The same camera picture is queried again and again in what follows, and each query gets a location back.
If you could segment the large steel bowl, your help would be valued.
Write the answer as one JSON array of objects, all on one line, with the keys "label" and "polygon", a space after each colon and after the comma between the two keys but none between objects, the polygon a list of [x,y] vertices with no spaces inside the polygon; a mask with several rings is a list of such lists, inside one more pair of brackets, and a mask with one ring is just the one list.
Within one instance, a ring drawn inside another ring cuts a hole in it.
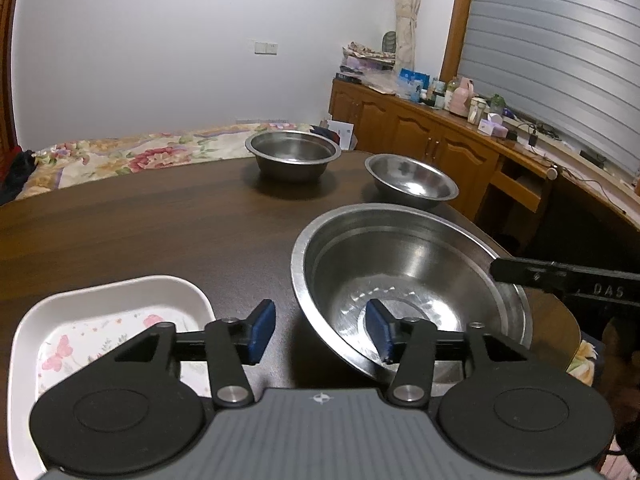
[{"label": "large steel bowl", "polygon": [[291,278],[299,307],[322,341],[356,370],[390,382],[396,368],[378,356],[364,322],[371,299],[381,300],[396,318],[425,318],[446,332],[481,322],[530,345],[526,293],[489,273],[490,264],[505,255],[437,214],[355,204],[322,214],[300,232]]}]

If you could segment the medium steel bowl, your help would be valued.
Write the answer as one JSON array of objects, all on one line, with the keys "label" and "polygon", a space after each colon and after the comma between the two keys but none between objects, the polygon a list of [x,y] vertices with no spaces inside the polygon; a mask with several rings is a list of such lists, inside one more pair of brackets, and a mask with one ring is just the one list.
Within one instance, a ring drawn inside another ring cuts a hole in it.
[{"label": "medium steel bowl", "polygon": [[439,169],[396,154],[376,154],[364,161],[378,192],[388,200],[431,209],[459,195],[456,182]]}]

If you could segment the floral tray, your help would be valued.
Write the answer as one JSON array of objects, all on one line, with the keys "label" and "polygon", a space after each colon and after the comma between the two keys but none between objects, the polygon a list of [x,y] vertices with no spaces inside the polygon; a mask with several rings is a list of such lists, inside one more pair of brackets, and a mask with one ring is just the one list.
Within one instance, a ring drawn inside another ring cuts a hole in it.
[{"label": "floral tray", "polygon": [[60,292],[35,304],[18,323],[9,365],[6,440],[17,478],[44,473],[28,430],[43,393],[156,323],[197,332],[214,319],[204,292],[170,275]]}]

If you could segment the wooden sideboard cabinet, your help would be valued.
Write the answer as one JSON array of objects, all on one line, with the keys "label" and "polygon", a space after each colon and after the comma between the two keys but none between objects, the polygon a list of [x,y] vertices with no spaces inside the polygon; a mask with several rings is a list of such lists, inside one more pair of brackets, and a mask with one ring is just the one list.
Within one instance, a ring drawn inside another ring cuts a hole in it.
[{"label": "wooden sideboard cabinet", "polygon": [[444,110],[334,78],[331,117],[354,127],[357,148],[425,162],[454,179],[451,205],[503,244],[526,246],[556,226],[596,234],[639,231],[639,201],[602,172],[518,141],[484,136]]}]

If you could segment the purple tissue box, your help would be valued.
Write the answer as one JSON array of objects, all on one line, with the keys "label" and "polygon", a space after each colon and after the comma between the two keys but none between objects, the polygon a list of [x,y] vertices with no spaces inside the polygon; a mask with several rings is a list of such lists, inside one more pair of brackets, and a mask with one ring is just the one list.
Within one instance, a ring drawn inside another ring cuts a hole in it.
[{"label": "purple tissue box", "polygon": [[497,113],[488,113],[478,123],[477,130],[485,136],[493,136],[498,139],[505,139],[508,135],[508,128],[503,125],[503,118]]}]

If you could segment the pink thermos jug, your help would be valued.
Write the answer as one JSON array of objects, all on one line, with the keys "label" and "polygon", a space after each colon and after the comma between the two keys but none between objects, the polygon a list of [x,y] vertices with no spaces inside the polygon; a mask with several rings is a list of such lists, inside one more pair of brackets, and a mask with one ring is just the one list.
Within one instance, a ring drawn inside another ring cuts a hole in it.
[{"label": "pink thermos jug", "polygon": [[469,116],[471,101],[474,98],[474,84],[469,78],[462,77],[457,88],[452,92],[449,102],[451,114],[467,118]]}]

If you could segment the white paper box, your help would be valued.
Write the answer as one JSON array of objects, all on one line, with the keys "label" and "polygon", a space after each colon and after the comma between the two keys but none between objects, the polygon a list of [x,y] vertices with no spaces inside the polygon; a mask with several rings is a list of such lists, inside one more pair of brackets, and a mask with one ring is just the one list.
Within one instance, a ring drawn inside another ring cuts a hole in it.
[{"label": "white paper box", "polygon": [[354,125],[350,122],[329,120],[328,128],[337,135],[337,143],[343,151],[352,151],[357,143],[354,135]]}]

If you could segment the window blind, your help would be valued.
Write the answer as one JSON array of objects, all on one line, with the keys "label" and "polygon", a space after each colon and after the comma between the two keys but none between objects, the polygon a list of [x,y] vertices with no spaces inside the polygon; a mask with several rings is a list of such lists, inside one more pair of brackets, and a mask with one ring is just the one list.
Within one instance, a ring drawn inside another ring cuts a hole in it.
[{"label": "window blind", "polygon": [[638,170],[639,0],[471,0],[458,72]]}]

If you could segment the floral bedspread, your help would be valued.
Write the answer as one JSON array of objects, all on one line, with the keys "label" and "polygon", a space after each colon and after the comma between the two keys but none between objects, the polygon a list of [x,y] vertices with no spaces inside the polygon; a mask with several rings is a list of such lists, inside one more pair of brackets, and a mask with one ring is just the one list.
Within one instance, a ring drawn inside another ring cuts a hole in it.
[{"label": "floral bedspread", "polygon": [[311,125],[288,122],[239,124],[186,132],[156,132],[59,143],[35,154],[36,169],[20,200],[143,170],[247,158],[245,141],[267,130],[309,131]]}]

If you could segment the blue box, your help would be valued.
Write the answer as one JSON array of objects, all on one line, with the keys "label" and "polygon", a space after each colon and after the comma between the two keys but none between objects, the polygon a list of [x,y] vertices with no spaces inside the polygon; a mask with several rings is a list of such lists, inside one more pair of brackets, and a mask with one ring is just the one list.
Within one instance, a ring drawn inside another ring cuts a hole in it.
[{"label": "blue box", "polygon": [[426,89],[430,84],[430,76],[409,70],[408,68],[402,68],[400,70],[399,79],[408,82],[408,84],[418,84],[421,89]]}]

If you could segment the dark blue blanket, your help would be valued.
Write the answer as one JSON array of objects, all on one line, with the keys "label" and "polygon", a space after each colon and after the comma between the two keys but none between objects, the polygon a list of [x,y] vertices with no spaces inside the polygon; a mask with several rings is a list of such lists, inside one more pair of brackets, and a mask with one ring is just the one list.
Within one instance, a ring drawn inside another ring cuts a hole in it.
[{"label": "dark blue blanket", "polygon": [[3,206],[17,198],[29,177],[37,167],[36,155],[33,151],[18,153],[8,170],[8,173],[1,182],[0,205]]}]

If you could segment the stack of folded cloths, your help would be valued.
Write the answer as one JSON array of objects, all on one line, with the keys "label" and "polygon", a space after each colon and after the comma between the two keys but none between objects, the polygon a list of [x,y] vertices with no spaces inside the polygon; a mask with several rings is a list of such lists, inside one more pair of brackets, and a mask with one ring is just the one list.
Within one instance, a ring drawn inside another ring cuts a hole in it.
[{"label": "stack of folded cloths", "polygon": [[352,41],[343,48],[341,66],[350,70],[392,70],[395,66],[396,55],[393,52],[384,52],[370,49],[369,47]]}]

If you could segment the beige curtain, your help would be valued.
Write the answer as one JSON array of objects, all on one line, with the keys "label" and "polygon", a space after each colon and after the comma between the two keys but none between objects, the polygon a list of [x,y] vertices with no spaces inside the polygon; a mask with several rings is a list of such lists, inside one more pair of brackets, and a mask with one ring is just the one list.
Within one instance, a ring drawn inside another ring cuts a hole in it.
[{"label": "beige curtain", "polygon": [[414,70],[416,62],[416,26],[422,0],[395,0],[395,70]]}]

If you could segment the wall switch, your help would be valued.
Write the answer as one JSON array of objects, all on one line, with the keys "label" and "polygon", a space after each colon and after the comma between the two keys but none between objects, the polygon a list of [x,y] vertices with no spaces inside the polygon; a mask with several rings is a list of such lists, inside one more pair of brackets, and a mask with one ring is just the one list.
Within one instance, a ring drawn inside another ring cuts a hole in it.
[{"label": "wall switch", "polygon": [[278,45],[272,42],[256,41],[254,43],[254,53],[256,55],[277,55]]}]

